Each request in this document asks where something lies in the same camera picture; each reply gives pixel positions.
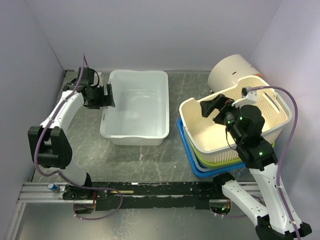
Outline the white translucent plastic bin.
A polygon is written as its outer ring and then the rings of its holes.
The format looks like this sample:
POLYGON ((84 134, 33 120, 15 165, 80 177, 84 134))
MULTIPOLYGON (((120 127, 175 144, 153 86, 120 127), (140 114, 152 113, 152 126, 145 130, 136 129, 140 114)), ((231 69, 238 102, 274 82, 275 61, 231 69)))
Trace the white translucent plastic bin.
POLYGON ((114 70, 109 75, 114 107, 102 111, 100 134, 118 146, 159 146, 170 131, 168 74, 114 70))

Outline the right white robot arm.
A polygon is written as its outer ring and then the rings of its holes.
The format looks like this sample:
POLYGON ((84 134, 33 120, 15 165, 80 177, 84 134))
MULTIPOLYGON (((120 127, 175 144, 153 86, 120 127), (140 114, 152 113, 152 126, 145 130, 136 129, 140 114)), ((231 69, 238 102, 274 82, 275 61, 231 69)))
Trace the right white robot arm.
POLYGON ((234 100, 219 94, 200 102, 204 118, 214 111, 213 122, 225 126, 235 144, 239 158, 254 177, 264 205, 242 189, 228 173, 216 177, 212 193, 234 202, 252 221, 261 240, 294 240, 312 233, 311 226, 301 221, 293 209, 278 173, 280 162, 272 145, 262 137, 265 119, 255 105, 235 106, 234 100))

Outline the cream perforated basket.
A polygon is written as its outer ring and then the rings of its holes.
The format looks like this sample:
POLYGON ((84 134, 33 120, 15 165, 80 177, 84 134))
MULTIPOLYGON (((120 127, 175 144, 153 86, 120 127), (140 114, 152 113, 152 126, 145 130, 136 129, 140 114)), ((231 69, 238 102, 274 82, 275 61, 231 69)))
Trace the cream perforated basket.
POLYGON ((240 117, 240 109, 232 107, 231 102, 241 99, 243 88, 261 86, 264 89, 256 91, 257 100, 253 105, 260 110, 264 118, 262 137, 274 144, 282 129, 291 121, 293 114, 281 96, 258 76, 242 77, 235 86, 199 100, 189 98, 180 105, 179 113, 187 139, 195 155, 204 165, 221 166, 240 160, 235 150, 235 139, 226 132, 226 128, 234 125, 240 117), (201 102, 211 101, 218 95, 226 97, 222 109, 214 109, 209 116, 204 117, 201 102))

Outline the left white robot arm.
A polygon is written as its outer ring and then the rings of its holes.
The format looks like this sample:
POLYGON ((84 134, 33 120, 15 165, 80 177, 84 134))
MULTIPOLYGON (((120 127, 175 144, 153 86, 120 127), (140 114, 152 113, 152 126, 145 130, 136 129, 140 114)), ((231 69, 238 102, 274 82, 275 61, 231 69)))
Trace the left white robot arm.
POLYGON ((63 87, 58 104, 39 125, 28 130, 28 141, 33 164, 44 177, 59 175, 65 179, 63 199, 86 200, 94 192, 89 173, 72 162, 73 150, 66 132, 78 109, 101 109, 114 107, 113 89, 94 84, 88 79, 73 79, 63 87))

